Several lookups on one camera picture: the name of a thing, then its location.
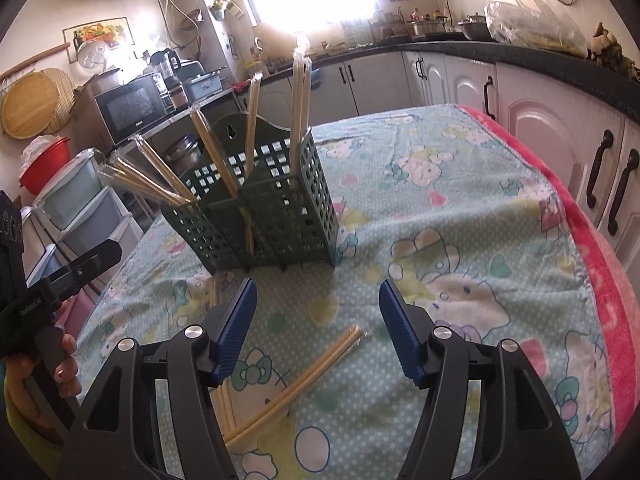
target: red bowl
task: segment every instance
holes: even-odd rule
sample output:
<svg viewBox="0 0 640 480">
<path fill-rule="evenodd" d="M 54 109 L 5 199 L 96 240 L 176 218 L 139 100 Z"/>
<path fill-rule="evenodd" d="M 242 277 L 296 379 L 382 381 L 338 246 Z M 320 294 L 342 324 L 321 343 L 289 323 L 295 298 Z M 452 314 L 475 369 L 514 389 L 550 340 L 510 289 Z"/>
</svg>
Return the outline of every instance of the red bowl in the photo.
<svg viewBox="0 0 640 480">
<path fill-rule="evenodd" d="M 20 187 L 37 195 L 59 170 L 71 160 L 68 137 L 62 137 L 44 150 L 20 177 Z"/>
</svg>

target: human hand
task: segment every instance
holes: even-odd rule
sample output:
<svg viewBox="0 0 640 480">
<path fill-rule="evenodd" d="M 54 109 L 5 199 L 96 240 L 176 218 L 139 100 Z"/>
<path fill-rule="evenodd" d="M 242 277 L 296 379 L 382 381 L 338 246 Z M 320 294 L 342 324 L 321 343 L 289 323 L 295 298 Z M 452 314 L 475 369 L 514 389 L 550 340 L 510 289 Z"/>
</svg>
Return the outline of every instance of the human hand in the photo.
<svg viewBox="0 0 640 480">
<path fill-rule="evenodd" d="M 72 303 L 72 300 L 63 302 L 62 307 L 57 312 L 58 319 Z M 61 397 L 75 397 L 80 393 L 81 386 L 77 377 L 78 363 L 71 357 L 76 351 L 76 340 L 73 336 L 70 334 L 63 336 L 62 348 L 69 357 L 56 368 L 54 380 L 58 384 L 58 391 Z M 23 381 L 31 375 L 34 367 L 40 362 L 40 358 L 34 358 L 26 354 L 14 354 L 7 357 L 5 362 L 6 375 L 4 380 L 15 407 L 32 427 L 36 426 L 50 430 L 52 426 L 42 416 L 38 405 L 28 393 Z"/>
</svg>

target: green plastic utensil holder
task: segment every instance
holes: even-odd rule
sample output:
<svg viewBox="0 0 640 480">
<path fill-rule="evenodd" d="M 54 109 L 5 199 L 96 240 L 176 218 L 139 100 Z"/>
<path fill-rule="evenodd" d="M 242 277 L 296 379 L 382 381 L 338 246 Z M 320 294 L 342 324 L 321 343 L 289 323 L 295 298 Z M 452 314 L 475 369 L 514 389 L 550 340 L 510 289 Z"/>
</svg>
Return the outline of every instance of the green plastic utensil holder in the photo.
<svg viewBox="0 0 640 480">
<path fill-rule="evenodd" d="M 246 113 L 219 119 L 212 128 L 241 187 L 232 198 L 208 155 L 182 176 L 199 199 L 165 206 L 162 214 L 205 268 L 216 270 L 300 262 L 335 265 L 338 221 L 311 129 L 300 145 L 300 171 L 290 173 L 290 131 L 257 118 L 254 170 L 244 177 Z M 246 209 L 254 232 L 254 254 L 245 247 Z"/>
</svg>

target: blender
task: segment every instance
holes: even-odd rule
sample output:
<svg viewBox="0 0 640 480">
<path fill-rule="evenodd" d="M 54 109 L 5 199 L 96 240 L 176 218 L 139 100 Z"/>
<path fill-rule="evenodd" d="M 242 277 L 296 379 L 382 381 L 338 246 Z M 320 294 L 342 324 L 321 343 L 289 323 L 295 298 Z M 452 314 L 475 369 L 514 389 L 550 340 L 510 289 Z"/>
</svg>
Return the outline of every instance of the blender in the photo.
<svg viewBox="0 0 640 480">
<path fill-rule="evenodd" d="M 174 73 L 174 64 L 172 61 L 175 61 L 176 68 L 182 66 L 180 57 L 176 54 L 175 50 L 166 48 L 151 55 L 150 65 L 156 73 L 162 76 L 175 109 L 180 110 L 189 105 L 189 100 L 187 99 L 187 94 L 184 92 L 182 83 L 180 83 L 180 80 Z"/>
</svg>

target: hello kitty tablecloth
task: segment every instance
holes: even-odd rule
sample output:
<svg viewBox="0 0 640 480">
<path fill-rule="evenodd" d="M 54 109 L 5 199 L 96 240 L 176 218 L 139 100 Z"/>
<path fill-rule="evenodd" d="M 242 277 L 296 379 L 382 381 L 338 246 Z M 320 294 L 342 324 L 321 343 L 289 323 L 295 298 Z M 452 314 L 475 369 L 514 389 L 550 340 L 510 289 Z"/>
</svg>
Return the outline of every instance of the hello kitty tablecloth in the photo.
<svg viewBox="0 0 640 480">
<path fill-rule="evenodd" d="M 468 340 L 519 341 L 590 473 L 638 403 L 640 322 L 620 265 L 556 177 L 497 123 L 454 106 L 325 124 L 314 138 L 340 222 L 338 266 L 249 273 L 258 308 L 228 379 L 236 423 L 348 326 L 367 336 L 288 413 L 231 450 L 240 478 L 396 477 L 426 393 L 402 374 L 380 315 L 378 287 L 389 277 L 406 301 Z M 221 300 L 243 276 L 219 273 Z M 156 221 L 82 330 L 83 390 L 121 338 L 146 344 L 200 322 L 211 280 Z M 473 454 L 478 386 L 469 389 L 457 474 Z M 166 466 L 181 476 L 159 389 Z"/>
</svg>

